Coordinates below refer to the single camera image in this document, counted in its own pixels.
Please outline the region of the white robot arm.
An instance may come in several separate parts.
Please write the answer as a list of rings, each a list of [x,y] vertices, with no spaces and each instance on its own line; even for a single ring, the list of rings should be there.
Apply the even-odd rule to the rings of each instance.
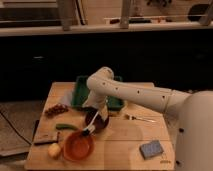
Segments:
[[[177,116],[176,171],[213,171],[213,91],[186,93],[160,87],[144,87],[114,80],[109,67],[101,67],[86,81],[89,95],[84,107],[102,110],[112,96],[159,113]]]

